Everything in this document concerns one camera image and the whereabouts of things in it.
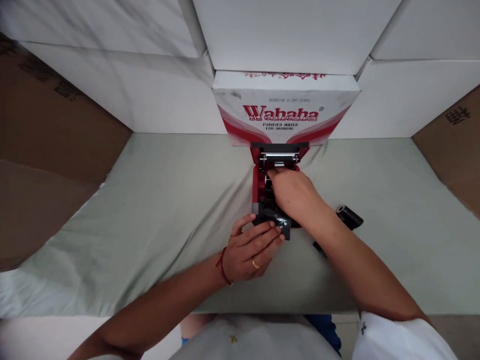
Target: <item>gold ring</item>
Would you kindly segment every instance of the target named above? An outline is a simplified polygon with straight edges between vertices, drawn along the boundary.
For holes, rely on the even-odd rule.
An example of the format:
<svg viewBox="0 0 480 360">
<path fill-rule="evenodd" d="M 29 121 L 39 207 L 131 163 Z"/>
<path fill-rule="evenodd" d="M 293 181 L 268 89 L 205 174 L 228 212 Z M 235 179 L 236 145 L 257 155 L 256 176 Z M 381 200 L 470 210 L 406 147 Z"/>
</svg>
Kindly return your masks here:
<svg viewBox="0 0 480 360">
<path fill-rule="evenodd" d="M 254 260 L 254 259 L 251 260 L 251 263 L 253 264 L 253 266 L 255 267 L 255 269 L 257 269 L 257 270 L 260 269 L 260 266 L 258 266 L 258 265 L 255 263 L 255 260 Z"/>
</svg>

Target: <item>brown cardboard panel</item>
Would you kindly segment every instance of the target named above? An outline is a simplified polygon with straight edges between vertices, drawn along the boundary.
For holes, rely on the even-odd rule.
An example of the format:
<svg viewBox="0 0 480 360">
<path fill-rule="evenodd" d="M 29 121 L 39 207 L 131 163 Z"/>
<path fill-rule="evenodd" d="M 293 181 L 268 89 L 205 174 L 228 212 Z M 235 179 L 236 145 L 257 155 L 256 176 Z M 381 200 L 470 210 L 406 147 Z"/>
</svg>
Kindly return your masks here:
<svg viewBox="0 0 480 360">
<path fill-rule="evenodd" d="M 0 160 L 0 271 L 40 249 L 97 189 L 93 182 Z"/>
<path fill-rule="evenodd" d="M 0 159 L 101 184 L 132 131 L 32 54 L 0 47 Z"/>
<path fill-rule="evenodd" d="M 448 189 L 480 220 L 480 174 L 451 182 Z"/>
<path fill-rule="evenodd" d="M 480 86 L 412 139 L 443 183 L 480 175 Z"/>
</svg>

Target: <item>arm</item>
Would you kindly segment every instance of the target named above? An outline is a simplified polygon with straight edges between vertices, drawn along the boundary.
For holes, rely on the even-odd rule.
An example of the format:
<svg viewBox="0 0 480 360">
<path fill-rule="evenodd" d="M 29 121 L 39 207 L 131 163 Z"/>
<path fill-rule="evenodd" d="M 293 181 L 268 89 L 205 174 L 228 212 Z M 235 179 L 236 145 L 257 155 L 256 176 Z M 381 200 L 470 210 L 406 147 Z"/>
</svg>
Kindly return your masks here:
<svg viewBox="0 0 480 360">
<path fill-rule="evenodd" d="M 362 311 L 430 322 L 382 260 L 350 231 L 301 171 L 269 170 L 276 202 L 321 246 Z"/>
<path fill-rule="evenodd" d="M 262 276 L 285 240 L 273 222 L 242 232 L 254 218 L 254 214 L 249 214 L 233 225 L 222 261 L 231 282 Z M 155 285 L 99 327 L 69 360 L 86 360 L 104 354 L 120 355 L 125 360 L 140 359 L 185 316 L 227 284 L 216 267 L 219 258 L 220 254 L 215 254 Z M 253 266 L 252 259 L 259 269 Z"/>
</svg>

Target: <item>forearm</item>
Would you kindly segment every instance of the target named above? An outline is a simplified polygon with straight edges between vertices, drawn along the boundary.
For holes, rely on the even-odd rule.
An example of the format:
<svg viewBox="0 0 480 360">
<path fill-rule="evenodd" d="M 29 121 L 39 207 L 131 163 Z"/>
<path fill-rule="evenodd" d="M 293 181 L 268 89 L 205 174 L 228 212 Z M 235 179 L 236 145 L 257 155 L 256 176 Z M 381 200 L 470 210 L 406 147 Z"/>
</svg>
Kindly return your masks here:
<svg viewBox="0 0 480 360">
<path fill-rule="evenodd" d="M 218 258 L 212 256 L 155 285 L 98 328 L 79 347 L 80 353 L 84 345 L 91 347 L 99 339 L 108 347 L 131 354 L 143 354 L 152 348 L 205 299 L 225 286 L 215 266 Z"/>
<path fill-rule="evenodd" d="M 361 310 L 394 321 L 428 318 L 384 262 L 335 212 L 319 206 L 306 230 L 321 246 Z"/>
</svg>

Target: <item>white box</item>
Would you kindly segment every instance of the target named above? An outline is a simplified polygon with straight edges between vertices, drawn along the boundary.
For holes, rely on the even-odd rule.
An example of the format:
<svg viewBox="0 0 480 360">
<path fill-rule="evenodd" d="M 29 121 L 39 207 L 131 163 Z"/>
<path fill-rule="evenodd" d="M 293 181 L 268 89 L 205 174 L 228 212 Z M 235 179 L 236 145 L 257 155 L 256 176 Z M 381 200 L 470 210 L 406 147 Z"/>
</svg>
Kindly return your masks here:
<svg viewBox="0 0 480 360">
<path fill-rule="evenodd" d="M 480 1 L 403 1 L 375 60 L 480 60 Z"/>
<path fill-rule="evenodd" d="M 480 61 L 370 60 L 331 138 L 410 138 L 478 84 Z"/>
<path fill-rule="evenodd" d="M 355 75 L 400 0 L 194 0 L 216 70 Z"/>
<path fill-rule="evenodd" d="M 321 145 L 360 93 L 353 76 L 217 71 L 213 83 L 232 145 Z"/>
<path fill-rule="evenodd" d="M 21 44 L 134 132 L 226 134 L 208 54 L 187 58 Z"/>
<path fill-rule="evenodd" d="M 17 41 L 188 58 L 207 48 L 192 0 L 9 0 L 0 30 Z"/>
</svg>

